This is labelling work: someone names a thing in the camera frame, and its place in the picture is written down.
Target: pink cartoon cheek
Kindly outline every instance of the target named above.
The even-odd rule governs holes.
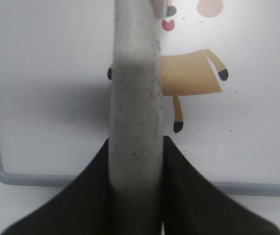
[[[197,6],[198,12],[204,17],[218,16],[223,8],[222,0],[200,0]]]

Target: whiteboard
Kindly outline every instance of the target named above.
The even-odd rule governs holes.
[[[208,179],[280,184],[280,0],[170,1],[162,56],[210,49],[222,92],[171,96],[164,133]],[[77,175],[108,137],[114,1],[0,0],[0,153],[9,173]],[[213,71],[215,65],[209,62]]]

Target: red tongue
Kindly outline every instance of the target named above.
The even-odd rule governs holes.
[[[163,20],[162,26],[165,31],[172,31],[175,28],[175,21],[171,20],[170,22],[167,22]]]

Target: whiteboard frame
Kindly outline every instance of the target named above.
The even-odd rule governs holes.
[[[6,185],[65,187],[76,176],[34,175],[7,173],[2,165],[0,153],[0,182]],[[237,182],[212,182],[221,191],[229,195],[276,196],[280,197],[280,184],[254,184]]]

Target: cartoon sticker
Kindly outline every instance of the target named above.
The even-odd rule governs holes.
[[[210,18],[218,16],[223,11],[224,4],[222,0],[200,0],[196,7],[200,15]],[[176,28],[173,18],[176,14],[176,5],[173,4],[173,0],[168,0],[167,17],[162,20],[162,28],[169,34]],[[222,81],[226,81],[229,75],[223,62],[208,48],[184,54],[163,55],[161,63],[163,94],[173,97],[174,132],[178,133],[184,126],[179,96],[221,92],[217,75]],[[109,79],[112,79],[112,68],[113,66],[108,70]]]

